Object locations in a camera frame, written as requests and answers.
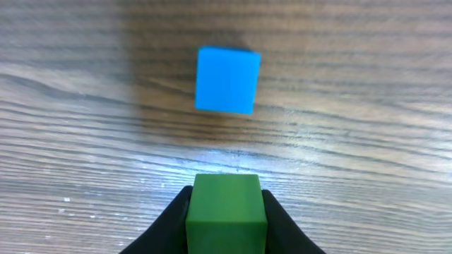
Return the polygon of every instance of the green block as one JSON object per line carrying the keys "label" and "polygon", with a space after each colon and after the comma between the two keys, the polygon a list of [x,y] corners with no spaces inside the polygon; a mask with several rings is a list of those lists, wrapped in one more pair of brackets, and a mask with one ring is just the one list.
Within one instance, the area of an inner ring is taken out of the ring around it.
{"label": "green block", "polygon": [[197,174],[185,226],[189,254],[264,254],[267,217],[258,176]]}

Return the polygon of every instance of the green cube top face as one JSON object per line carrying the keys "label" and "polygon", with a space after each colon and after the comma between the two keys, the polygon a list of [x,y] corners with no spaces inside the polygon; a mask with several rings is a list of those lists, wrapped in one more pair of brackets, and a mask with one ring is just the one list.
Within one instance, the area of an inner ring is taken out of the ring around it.
{"label": "green cube top face", "polygon": [[197,174],[186,220],[267,223],[258,176]]}
{"label": "green cube top face", "polygon": [[267,217],[258,176],[197,174],[185,228],[189,254],[264,254]]}

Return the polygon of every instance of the cube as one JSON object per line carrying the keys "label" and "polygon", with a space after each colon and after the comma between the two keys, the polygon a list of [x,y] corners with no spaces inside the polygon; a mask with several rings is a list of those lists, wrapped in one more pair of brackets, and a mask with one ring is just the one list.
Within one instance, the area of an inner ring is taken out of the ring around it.
{"label": "cube", "polygon": [[185,227],[189,254],[264,254],[267,218],[258,176],[197,174]]}
{"label": "cube", "polygon": [[195,108],[252,114],[261,55],[221,47],[198,51]]}

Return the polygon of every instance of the wooden surface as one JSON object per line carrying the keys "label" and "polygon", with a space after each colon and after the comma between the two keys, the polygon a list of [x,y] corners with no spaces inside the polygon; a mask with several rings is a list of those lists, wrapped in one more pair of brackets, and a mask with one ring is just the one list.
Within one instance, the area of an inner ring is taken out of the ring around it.
{"label": "wooden surface", "polygon": [[[262,53],[252,116],[196,50]],[[0,0],[0,253],[117,253],[196,173],[327,253],[452,253],[452,1]]]}

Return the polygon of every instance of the blue square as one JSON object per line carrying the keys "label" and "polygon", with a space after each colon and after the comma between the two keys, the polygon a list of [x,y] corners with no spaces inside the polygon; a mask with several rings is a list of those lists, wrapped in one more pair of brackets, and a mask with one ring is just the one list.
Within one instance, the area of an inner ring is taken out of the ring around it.
{"label": "blue square", "polygon": [[252,114],[260,63],[261,55],[256,52],[201,47],[195,108]]}

